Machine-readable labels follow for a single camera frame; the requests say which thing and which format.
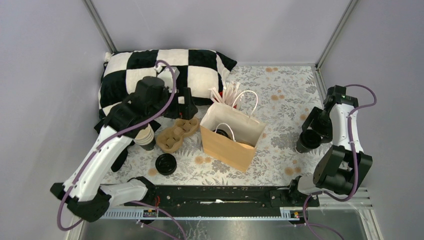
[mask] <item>paper bag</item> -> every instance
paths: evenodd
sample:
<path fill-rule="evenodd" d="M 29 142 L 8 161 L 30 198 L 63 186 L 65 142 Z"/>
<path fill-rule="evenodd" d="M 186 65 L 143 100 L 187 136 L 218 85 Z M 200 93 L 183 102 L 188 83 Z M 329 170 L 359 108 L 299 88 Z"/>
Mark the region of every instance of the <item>paper bag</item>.
<path fill-rule="evenodd" d="M 219 124 L 219 129 L 226 131 L 228 135 L 233 133 L 231 139 L 214 132 Z M 200 122 L 203 151 L 241 172 L 246 172 L 266 126 L 266 123 L 229 105 L 215 102 Z"/>

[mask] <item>white rope handle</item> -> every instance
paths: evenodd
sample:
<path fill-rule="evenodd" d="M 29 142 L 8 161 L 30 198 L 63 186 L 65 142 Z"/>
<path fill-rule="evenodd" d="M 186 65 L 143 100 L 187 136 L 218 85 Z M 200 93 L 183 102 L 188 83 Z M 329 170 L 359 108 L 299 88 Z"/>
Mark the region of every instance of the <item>white rope handle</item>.
<path fill-rule="evenodd" d="M 232 107 L 234 108 L 234 106 L 236 105 L 235 103 L 237 102 L 237 99 L 239 99 L 239 97 L 242 95 L 242 94 L 244 94 L 244 93 L 247 93 L 247 92 L 249 92 L 249 93 L 253 93 L 255 96 L 256 96 L 256 104 L 254 105 L 254 108 L 253 108 L 253 110 L 252 110 L 252 112 L 250 113 L 250 115 L 249 115 L 249 118 L 252 116 L 252 114 L 253 114 L 253 112 L 256 110 L 256 107 L 258 106 L 258 101 L 259 101 L 259 98 L 258 98 L 258 95 L 256 94 L 256 92 L 254 92 L 254 91 L 252 91 L 252 90 L 244 90 L 244 91 L 242 91 L 235 99 L 234 99 L 234 102 L 232 103 Z"/>
<path fill-rule="evenodd" d="M 234 132 L 233 132 L 233 130 L 231 129 L 231 127 L 230 127 L 228 124 L 226 124 L 226 123 L 224 123 L 224 122 L 222 122 L 222 123 L 218 124 L 218 126 L 216 126 L 216 128 L 215 128 L 215 133 L 217 132 L 218 127 L 219 127 L 221 124 L 224 124 L 224 125 L 226 125 L 226 126 L 229 128 L 229 130 L 231 131 L 232 140 L 235 142 L 235 141 L 236 141 L 236 139 L 234 138 Z"/>

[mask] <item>table surface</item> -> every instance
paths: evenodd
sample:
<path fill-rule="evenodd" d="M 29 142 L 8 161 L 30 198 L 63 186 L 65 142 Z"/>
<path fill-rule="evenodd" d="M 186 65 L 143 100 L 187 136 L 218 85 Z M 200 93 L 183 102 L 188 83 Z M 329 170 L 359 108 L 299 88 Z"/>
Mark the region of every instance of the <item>table surface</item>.
<path fill-rule="evenodd" d="M 227 81 L 238 81 L 243 90 L 253 90 L 259 96 L 253 116 L 265 123 L 262 140 L 247 172 L 240 172 L 203 152 L 200 131 L 184 139 L 182 147 L 173 155 L 176 171 L 163 176 L 155 168 L 156 158 L 163 154 L 158 146 L 145 151 L 135 144 L 128 148 L 128 157 L 117 172 L 109 171 L 104 184 L 127 182 L 130 178 L 145 176 L 155 185 L 239 185 L 286 186 L 298 175 L 310 175 L 323 157 L 328 144 L 300 154 L 295 144 L 301 126 L 316 106 L 321 107 L 314 75 L 310 66 L 237 66 Z M 255 97 L 245 93 L 241 111 L 255 105 Z M 198 106 L 196 117 L 201 120 L 209 106 Z M 174 125 L 173 119 L 156 119 L 163 129 Z"/>

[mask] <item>gray wall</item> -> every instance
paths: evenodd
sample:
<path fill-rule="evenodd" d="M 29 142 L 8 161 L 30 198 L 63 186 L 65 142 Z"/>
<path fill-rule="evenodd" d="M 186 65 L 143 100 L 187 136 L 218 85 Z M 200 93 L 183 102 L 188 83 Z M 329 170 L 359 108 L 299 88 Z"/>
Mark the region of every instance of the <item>gray wall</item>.
<path fill-rule="evenodd" d="M 240 64 L 315 63 L 349 0 L 94 0 L 119 51 L 213 49 Z"/>
<path fill-rule="evenodd" d="M 63 239 L 49 188 L 96 139 L 107 48 L 80 0 L 2 1 L 0 25 L 0 239 Z"/>
<path fill-rule="evenodd" d="M 360 83 L 377 105 L 358 114 L 366 177 L 384 239 L 422 239 L 424 1 L 359 1 L 322 68 L 327 87 Z M 359 104 L 366 90 L 349 89 Z"/>

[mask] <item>black and white cushion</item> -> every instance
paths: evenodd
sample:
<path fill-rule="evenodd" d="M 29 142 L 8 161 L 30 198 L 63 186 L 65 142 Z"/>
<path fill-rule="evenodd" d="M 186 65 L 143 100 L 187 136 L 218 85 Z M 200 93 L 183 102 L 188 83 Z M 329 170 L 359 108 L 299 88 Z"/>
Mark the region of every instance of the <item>black and white cushion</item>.
<path fill-rule="evenodd" d="M 138 81 L 146 76 L 158 75 L 162 67 L 155 68 L 157 60 L 163 60 L 178 69 L 176 88 L 191 88 L 196 105 L 212 104 L 209 89 L 215 87 L 221 92 L 223 81 L 237 64 L 235 60 L 213 50 L 169 49 L 114 53 L 106 58 L 101 77 L 98 92 L 100 118 L 133 93 Z"/>

